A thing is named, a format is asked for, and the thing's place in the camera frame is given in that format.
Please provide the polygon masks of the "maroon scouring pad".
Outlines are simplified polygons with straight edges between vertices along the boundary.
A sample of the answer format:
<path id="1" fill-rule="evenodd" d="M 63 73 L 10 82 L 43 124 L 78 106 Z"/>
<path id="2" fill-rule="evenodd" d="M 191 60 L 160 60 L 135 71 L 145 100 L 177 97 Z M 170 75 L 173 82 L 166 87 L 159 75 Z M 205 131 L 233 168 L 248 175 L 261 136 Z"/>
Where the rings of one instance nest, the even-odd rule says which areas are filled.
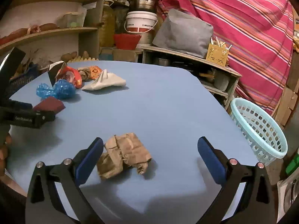
<path id="1" fill-rule="evenodd" d="M 63 102 L 54 97 L 47 97 L 33 107 L 34 111 L 53 111 L 55 114 L 58 114 L 63 109 L 65 109 Z"/>

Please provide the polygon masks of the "blue plastic bag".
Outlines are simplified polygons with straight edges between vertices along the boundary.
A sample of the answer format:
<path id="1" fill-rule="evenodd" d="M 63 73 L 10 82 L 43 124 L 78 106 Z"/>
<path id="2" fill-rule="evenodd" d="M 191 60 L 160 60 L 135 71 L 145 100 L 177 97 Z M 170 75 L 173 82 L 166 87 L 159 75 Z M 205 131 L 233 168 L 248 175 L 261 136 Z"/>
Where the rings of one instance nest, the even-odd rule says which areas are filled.
<path id="1" fill-rule="evenodd" d="M 65 79 L 59 79 L 53 86 L 46 83 L 40 84 L 36 88 L 36 95 L 42 99 L 54 97 L 58 100 L 70 99 L 75 95 L 75 86 Z"/>

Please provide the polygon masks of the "white face mask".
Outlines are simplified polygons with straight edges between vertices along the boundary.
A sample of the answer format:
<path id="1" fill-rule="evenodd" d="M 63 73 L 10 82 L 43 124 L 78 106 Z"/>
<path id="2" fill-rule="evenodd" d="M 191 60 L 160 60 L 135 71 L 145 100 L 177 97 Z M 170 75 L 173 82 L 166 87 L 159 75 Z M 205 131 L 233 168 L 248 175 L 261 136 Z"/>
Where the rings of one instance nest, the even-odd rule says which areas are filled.
<path id="1" fill-rule="evenodd" d="M 108 72 L 106 69 L 101 72 L 98 78 L 92 82 L 85 84 L 82 87 L 82 90 L 86 91 L 97 91 L 103 88 L 108 88 L 110 86 L 125 86 L 126 80 L 117 76 L 112 72 Z"/>

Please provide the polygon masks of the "brown paper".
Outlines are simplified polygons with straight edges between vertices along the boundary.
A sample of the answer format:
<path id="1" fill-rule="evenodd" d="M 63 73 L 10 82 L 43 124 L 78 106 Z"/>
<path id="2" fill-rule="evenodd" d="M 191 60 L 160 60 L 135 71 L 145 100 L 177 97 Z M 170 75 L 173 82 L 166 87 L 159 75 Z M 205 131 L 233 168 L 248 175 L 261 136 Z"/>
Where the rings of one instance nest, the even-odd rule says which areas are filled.
<path id="1" fill-rule="evenodd" d="M 126 168 L 136 168 L 139 175 L 146 173 L 151 154 L 135 133 L 114 135 L 108 139 L 97 162 L 97 171 L 101 179 L 112 178 Z"/>

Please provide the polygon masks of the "green bin with bag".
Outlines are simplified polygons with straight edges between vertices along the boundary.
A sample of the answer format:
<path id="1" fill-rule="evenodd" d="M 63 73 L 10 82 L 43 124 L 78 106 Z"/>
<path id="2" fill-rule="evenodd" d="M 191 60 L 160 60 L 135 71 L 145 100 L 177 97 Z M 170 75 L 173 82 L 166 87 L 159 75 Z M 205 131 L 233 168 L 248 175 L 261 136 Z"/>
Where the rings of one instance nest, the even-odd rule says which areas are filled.
<path id="1" fill-rule="evenodd" d="M 285 169 L 287 176 L 290 176 L 299 166 L 299 149 L 294 155 L 293 159 L 290 161 L 288 166 Z"/>

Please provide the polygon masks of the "black silver foil packet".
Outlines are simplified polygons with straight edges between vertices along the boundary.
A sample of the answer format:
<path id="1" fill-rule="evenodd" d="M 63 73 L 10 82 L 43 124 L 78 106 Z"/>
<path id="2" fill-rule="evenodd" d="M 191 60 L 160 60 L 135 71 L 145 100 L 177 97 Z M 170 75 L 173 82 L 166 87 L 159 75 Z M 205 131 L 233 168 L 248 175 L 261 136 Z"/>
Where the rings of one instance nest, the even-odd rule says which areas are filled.
<path id="1" fill-rule="evenodd" d="M 59 74 L 59 71 L 63 69 L 65 66 L 67 66 L 67 63 L 64 61 L 58 61 L 50 65 L 48 70 L 48 77 L 52 86 L 56 83 L 56 78 Z"/>

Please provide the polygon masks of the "red snack wrapper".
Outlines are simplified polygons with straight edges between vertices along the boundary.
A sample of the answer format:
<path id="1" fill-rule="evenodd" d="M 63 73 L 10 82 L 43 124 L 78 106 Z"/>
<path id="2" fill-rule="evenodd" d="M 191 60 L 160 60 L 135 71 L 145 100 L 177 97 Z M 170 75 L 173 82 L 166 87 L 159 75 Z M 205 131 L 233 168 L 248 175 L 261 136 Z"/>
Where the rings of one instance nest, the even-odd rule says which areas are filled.
<path id="1" fill-rule="evenodd" d="M 69 83 L 72 83 L 75 88 L 80 89 L 83 86 L 83 80 L 78 70 L 72 67 L 61 67 L 55 76 L 56 81 L 65 79 Z"/>

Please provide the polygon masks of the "small brown paper ball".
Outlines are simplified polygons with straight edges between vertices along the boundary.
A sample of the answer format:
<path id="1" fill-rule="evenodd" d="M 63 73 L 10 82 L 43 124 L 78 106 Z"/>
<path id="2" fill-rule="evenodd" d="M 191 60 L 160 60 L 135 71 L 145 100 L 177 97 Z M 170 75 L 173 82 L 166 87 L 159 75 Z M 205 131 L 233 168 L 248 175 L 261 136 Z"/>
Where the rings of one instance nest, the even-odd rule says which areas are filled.
<path id="1" fill-rule="evenodd" d="M 91 79 L 91 69 L 89 67 L 79 67 L 77 71 L 81 75 L 82 81 Z"/>

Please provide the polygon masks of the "yellow egg tray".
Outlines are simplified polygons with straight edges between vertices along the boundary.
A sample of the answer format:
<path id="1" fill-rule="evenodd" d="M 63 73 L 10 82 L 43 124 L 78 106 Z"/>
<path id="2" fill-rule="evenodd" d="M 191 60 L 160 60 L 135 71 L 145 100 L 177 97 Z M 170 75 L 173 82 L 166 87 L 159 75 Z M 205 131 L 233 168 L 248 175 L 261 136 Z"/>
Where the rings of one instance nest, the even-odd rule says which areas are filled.
<path id="1" fill-rule="evenodd" d="M 77 56 L 71 60 L 68 61 L 68 63 L 75 63 L 75 62 L 85 62 L 85 61 L 99 61 L 99 59 L 96 58 L 83 58 L 81 56 Z"/>

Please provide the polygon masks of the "orange snack wrapper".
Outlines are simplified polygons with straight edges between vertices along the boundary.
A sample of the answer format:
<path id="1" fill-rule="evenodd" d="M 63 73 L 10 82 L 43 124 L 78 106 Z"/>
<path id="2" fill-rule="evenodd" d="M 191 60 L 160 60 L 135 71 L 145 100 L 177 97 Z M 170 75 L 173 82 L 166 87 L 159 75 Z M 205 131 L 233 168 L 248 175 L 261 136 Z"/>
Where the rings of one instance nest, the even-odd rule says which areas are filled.
<path id="1" fill-rule="evenodd" d="M 96 80 L 102 72 L 102 69 L 98 66 L 90 66 L 90 79 Z"/>

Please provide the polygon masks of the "clear plastic container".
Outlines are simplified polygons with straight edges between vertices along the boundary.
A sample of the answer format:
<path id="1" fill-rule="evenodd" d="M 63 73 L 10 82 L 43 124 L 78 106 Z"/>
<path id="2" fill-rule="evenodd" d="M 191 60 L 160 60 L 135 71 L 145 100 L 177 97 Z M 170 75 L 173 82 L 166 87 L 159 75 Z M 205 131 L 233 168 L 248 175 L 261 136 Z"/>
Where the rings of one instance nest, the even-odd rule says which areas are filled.
<path id="1" fill-rule="evenodd" d="M 83 27 L 85 15 L 83 12 L 68 12 L 57 19 L 60 28 Z"/>

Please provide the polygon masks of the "cardboard box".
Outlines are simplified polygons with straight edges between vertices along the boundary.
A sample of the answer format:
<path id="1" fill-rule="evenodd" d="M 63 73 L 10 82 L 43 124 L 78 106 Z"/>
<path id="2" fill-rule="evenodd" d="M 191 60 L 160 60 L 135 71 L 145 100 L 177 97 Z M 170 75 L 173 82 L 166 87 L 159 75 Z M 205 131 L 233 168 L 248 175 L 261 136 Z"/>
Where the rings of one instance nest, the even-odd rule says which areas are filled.
<path id="1" fill-rule="evenodd" d="M 106 61 L 125 61 L 135 62 L 142 61 L 143 50 L 122 50 L 117 48 L 101 48 L 99 50 L 99 60 Z"/>

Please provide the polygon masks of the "wooden side cabinet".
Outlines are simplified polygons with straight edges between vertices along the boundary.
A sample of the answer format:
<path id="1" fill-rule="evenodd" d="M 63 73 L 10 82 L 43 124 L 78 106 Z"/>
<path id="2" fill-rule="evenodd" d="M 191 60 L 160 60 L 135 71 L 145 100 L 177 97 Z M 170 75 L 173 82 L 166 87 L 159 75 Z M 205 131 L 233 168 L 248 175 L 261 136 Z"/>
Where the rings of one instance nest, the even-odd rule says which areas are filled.
<path id="1" fill-rule="evenodd" d="M 170 66 L 187 70 L 198 78 L 203 87 L 214 95 L 226 111 L 229 110 L 230 102 L 233 99 L 235 89 L 241 77 L 240 73 L 228 66 L 223 67 L 182 52 L 147 45 L 143 45 L 140 48 L 143 50 L 143 64 Z M 228 86 L 224 91 L 218 89 L 211 81 L 218 73 L 228 77 Z"/>

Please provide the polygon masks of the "steel cooking pot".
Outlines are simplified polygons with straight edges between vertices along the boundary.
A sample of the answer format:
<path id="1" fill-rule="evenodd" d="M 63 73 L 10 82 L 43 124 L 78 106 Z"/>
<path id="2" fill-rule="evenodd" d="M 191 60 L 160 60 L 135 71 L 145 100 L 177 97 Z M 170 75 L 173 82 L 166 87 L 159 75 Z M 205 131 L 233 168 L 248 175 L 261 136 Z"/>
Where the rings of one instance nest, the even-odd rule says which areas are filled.
<path id="1" fill-rule="evenodd" d="M 159 0 L 129 0 L 129 11 L 156 13 Z"/>

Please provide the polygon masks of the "grey fabric cover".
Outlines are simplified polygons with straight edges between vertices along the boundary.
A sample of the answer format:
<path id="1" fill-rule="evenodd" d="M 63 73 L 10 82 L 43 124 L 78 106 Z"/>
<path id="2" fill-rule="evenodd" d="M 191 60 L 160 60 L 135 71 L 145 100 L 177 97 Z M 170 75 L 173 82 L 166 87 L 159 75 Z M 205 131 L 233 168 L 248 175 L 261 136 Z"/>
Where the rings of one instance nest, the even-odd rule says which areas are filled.
<path id="1" fill-rule="evenodd" d="M 152 44 L 199 58 L 206 58 L 213 26 L 194 15 L 171 9 Z"/>

